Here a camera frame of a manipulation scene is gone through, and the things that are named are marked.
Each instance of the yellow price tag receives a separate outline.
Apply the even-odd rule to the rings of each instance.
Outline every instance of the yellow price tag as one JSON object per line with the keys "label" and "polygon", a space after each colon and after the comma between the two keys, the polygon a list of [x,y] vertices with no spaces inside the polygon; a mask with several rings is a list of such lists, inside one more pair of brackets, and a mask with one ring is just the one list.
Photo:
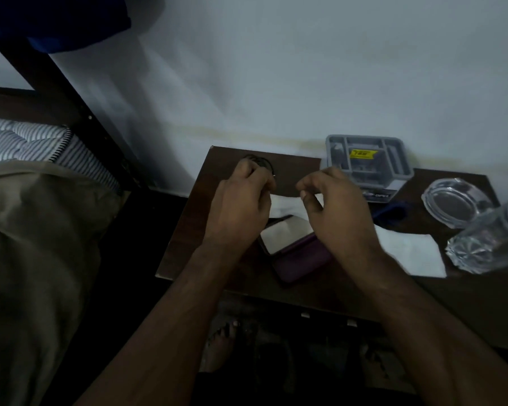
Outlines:
{"label": "yellow price tag", "polygon": [[350,158],[359,158],[362,160],[372,160],[374,158],[374,154],[378,151],[373,151],[370,149],[353,149],[350,153]]}

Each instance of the brown wooden table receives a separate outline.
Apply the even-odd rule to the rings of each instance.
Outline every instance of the brown wooden table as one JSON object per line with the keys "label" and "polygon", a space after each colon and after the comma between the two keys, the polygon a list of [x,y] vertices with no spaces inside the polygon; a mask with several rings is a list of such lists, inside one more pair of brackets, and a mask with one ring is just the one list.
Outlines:
{"label": "brown wooden table", "polygon": [[[181,273],[191,254],[202,242],[211,200],[218,183],[230,176],[237,162],[246,154],[263,156],[271,161],[278,186],[276,194],[287,197],[298,196],[295,184],[308,173],[318,170],[320,163],[318,158],[212,147],[156,276],[174,280]],[[444,248],[447,240],[458,231],[431,217],[420,199],[432,181],[443,177],[463,178],[496,201],[485,175],[415,169],[413,179],[395,197],[395,200],[412,204],[412,209],[405,220],[391,229],[407,233],[429,233],[433,236],[440,246],[448,277],[414,279],[491,345],[508,348],[508,269],[484,275],[457,270],[444,254]],[[379,204],[371,204],[371,207],[377,208]],[[269,259],[256,242],[239,262],[226,289],[356,318],[378,320],[369,301],[337,262],[331,262],[293,284],[284,284],[277,278]]]}

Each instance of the person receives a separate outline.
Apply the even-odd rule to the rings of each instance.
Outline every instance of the person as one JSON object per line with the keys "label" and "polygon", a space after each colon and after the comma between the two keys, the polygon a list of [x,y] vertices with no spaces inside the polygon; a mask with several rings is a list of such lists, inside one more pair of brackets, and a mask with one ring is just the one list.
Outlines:
{"label": "person", "polygon": [[[218,185],[202,244],[76,406],[190,402],[220,294],[267,224],[275,188],[267,169],[238,163]],[[296,188],[316,236],[371,300],[424,402],[508,406],[508,364],[385,254],[359,188],[336,168],[309,174]]]}

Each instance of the forearm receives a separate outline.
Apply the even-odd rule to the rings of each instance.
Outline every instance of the forearm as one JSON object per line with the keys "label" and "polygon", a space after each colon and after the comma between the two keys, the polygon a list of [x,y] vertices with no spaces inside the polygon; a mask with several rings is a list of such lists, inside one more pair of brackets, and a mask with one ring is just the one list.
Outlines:
{"label": "forearm", "polygon": [[392,258],[372,251],[340,260],[427,404],[508,404],[508,365]]}
{"label": "forearm", "polygon": [[203,244],[76,405],[187,405],[211,318],[238,257]]}

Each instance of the gray desk organizer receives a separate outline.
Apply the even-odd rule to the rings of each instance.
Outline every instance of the gray desk organizer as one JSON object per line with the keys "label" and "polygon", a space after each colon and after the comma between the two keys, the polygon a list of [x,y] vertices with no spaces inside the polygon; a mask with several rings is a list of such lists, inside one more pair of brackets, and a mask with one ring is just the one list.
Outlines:
{"label": "gray desk organizer", "polygon": [[339,167],[369,202],[389,202],[414,176],[405,146],[397,138],[330,135],[325,147],[327,159],[321,167]]}

